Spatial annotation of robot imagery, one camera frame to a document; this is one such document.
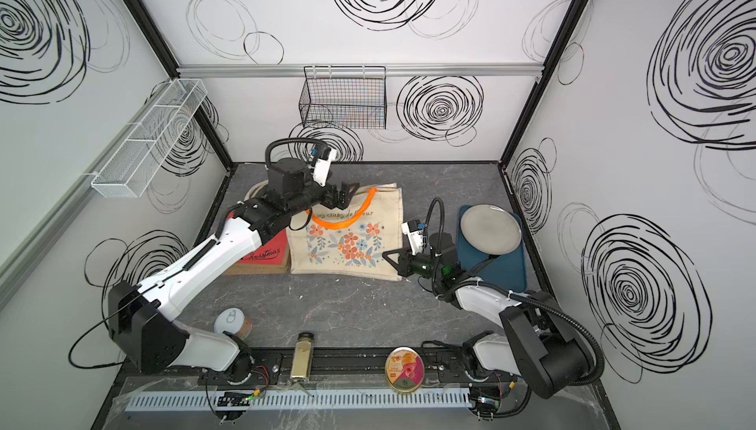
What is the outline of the cream floral canvas tote bag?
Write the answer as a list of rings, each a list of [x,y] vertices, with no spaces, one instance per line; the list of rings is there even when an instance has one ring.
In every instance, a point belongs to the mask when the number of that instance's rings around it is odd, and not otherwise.
[[[403,247],[402,189],[395,183],[358,189],[346,209],[314,208],[293,218],[287,231],[292,274],[339,274],[398,282],[382,257]]]

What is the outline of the red Christmas jute bag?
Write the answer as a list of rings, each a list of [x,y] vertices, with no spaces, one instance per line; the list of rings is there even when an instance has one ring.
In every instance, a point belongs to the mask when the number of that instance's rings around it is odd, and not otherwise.
[[[229,276],[255,276],[256,274],[287,274],[291,265],[291,251],[287,233],[280,231],[262,247],[232,265]]]

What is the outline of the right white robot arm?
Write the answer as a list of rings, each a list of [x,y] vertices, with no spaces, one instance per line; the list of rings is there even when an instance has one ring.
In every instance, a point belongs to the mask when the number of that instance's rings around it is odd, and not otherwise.
[[[382,253],[403,278],[429,281],[440,301],[475,314],[500,327],[462,345],[468,373],[501,371],[521,378],[539,397],[550,398],[566,387],[600,379],[606,366],[600,345],[588,329],[562,311],[553,296],[506,290],[467,270],[447,233]]]

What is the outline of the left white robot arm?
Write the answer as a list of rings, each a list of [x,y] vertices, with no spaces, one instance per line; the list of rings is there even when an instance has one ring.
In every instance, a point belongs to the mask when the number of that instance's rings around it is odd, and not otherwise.
[[[314,165],[284,158],[267,169],[268,183],[254,197],[232,206],[217,232],[179,260],[139,284],[120,282],[110,290],[110,338],[146,375],[170,367],[206,368],[233,385],[254,371],[248,346],[231,333],[211,333],[177,319],[216,278],[267,245],[300,213],[316,206],[346,209],[358,186],[329,182],[330,163]]]

